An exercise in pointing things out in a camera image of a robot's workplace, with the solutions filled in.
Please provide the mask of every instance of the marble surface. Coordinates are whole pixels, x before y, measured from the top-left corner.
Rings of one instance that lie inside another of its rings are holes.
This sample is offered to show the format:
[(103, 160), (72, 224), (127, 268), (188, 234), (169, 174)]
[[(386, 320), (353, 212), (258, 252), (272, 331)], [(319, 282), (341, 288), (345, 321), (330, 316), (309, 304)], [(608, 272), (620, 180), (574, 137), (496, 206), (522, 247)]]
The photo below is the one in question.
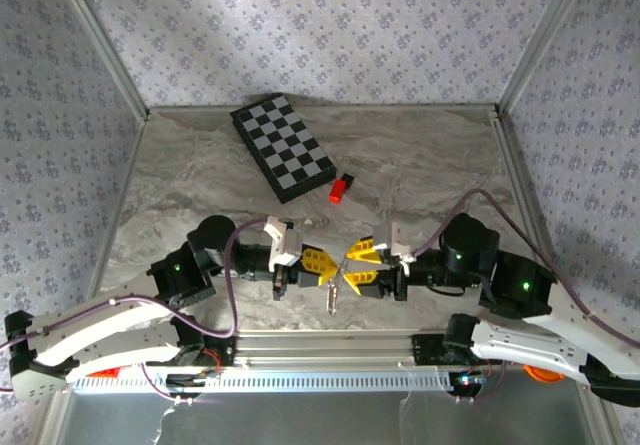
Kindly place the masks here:
[[(423, 243), (462, 194), (477, 186), (517, 216), (510, 184), (485, 112), (462, 109), (378, 107), (298, 108), (308, 128), (341, 171), (355, 183), (342, 203), (330, 204), (330, 185), (280, 204), (241, 142), (227, 111), (153, 113), (147, 125), (116, 235), (103, 288), (133, 278), (178, 248), (185, 235), (211, 214), (236, 224), (275, 215), (291, 219), (305, 242), (329, 251), (336, 261), (373, 225), (397, 220), (412, 244)], [(468, 211), (501, 234), (501, 246), (528, 248), (484, 199)], [(268, 244), (248, 231), (244, 243)], [(203, 323), (230, 323), (224, 283), (218, 294), (192, 312)], [(235, 282), (242, 329), (441, 329), (451, 313), (477, 313), (477, 292), (447, 298), (426, 289), (409, 290), (408, 302), (359, 298), (343, 288), (335, 317), (326, 312), (324, 287), (290, 287), (280, 302), (269, 283)]]

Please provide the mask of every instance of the patterned wallpaper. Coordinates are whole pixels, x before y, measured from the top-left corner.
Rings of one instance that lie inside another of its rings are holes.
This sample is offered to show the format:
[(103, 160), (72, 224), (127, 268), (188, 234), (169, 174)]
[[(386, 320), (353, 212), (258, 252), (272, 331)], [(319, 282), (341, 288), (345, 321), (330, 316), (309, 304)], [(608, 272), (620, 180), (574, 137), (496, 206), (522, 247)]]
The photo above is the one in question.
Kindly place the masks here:
[[(640, 0), (578, 0), (512, 118), (559, 263), (640, 330)], [(618, 409), (629, 444), (640, 414)]]
[[(66, 0), (0, 0), (2, 317), (83, 299), (137, 133), (74, 13)], [(3, 386), (7, 364), (3, 353)], [(24, 443), (36, 407), (1, 396), (0, 443)]]
[(548, 0), (91, 0), (148, 106), (497, 102)]

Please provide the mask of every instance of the checkerboard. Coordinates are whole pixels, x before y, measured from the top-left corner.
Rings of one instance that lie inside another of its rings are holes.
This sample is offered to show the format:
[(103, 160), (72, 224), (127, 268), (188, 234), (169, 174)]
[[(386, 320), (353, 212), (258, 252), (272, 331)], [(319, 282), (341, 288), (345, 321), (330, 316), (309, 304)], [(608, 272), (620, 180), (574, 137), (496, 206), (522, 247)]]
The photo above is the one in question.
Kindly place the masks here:
[(282, 203), (335, 179), (335, 166), (282, 95), (231, 112), (231, 117)]

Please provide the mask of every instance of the red block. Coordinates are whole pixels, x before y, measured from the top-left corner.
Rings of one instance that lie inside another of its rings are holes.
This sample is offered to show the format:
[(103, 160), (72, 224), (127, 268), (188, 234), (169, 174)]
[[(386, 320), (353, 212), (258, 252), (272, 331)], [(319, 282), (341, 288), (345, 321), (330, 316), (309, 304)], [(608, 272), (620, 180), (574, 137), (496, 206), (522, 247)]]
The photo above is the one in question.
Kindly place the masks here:
[(347, 182), (344, 180), (336, 180), (333, 184), (333, 188), (331, 189), (331, 193), (329, 194), (329, 201), (331, 203), (340, 203), (342, 195), (344, 195), (344, 191), (346, 189)]

